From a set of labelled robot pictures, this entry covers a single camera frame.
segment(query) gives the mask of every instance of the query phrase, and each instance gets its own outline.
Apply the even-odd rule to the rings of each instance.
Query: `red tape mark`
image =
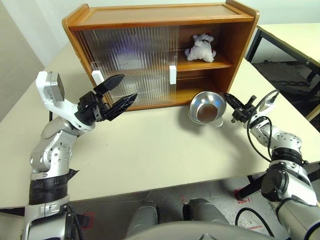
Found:
[[[84,215],[89,217],[89,223],[87,226],[82,227],[82,229],[92,229],[92,227],[94,225],[94,220],[95,220],[95,213],[94,212],[86,212]]]
[[[258,225],[258,226],[251,226],[251,227],[248,227],[247,229],[259,229],[259,228],[262,228],[262,225]]]
[[[239,192],[239,190],[241,190],[242,188],[238,188],[236,190],[233,191],[233,196],[235,197],[235,199],[237,200],[238,204],[244,204],[244,203],[248,203],[250,202],[250,197],[245,197],[243,200],[239,200],[237,199],[237,192]]]

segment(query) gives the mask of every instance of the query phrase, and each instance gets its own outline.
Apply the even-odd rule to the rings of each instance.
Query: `wooden cabinet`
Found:
[[[93,70],[127,80],[106,96],[140,95],[132,110],[188,104],[201,91],[228,92],[245,54],[259,12],[234,0],[225,3],[117,7],[81,5],[62,20],[63,28],[92,84]],[[192,36],[209,33],[212,63],[187,61]],[[176,66],[170,84],[169,66]]]

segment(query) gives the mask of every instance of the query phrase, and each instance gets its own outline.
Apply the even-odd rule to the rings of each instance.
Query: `white stuffed toy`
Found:
[[[213,36],[209,36],[205,33],[193,35],[194,46],[184,50],[184,54],[188,61],[202,59],[207,63],[212,63],[216,56],[216,51],[211,49],[211,42],[214,40]]]

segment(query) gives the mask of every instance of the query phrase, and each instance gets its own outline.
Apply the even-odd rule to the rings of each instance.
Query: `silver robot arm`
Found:
[[[112,121],[137,97],[125,96],[111,107],[104,94],[115,88],[123,74],[101,79],[101,84],[82,96],[78,104],[65,99],[58,73],[39,72],[36,87],[44,106],[58,115],[43,129],[39,144],[30,156],[29,202],[25,206],[23,240],[76,239],[79,227],[69,205],[68,181],[78,172],[69,168],[72,147],[77,137],[94,129],[95,122]]]
[[[252,96],[244,105],[226,93],[227,102],[234,108],[232,122],[243,122],[243,127],[248,126],[252,135],[265,147],[269,146],[271,139],[271,162],[261,183],[261,194],[269,200],[279,222],[293,240],[320,239],[320,207],[303,168],[302,141],[274,125],[270,135],[270,122],[264,116],[273,109],[275,98],[266,98],[260,112],[255,112],[254,99]]]

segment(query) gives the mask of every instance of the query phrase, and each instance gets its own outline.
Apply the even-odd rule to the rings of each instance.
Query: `metal bowl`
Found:
[[[220,127],[227,103],[222,96],[213,91],[199,92],[189,105],[189,117],[197,124],[210,124]]]

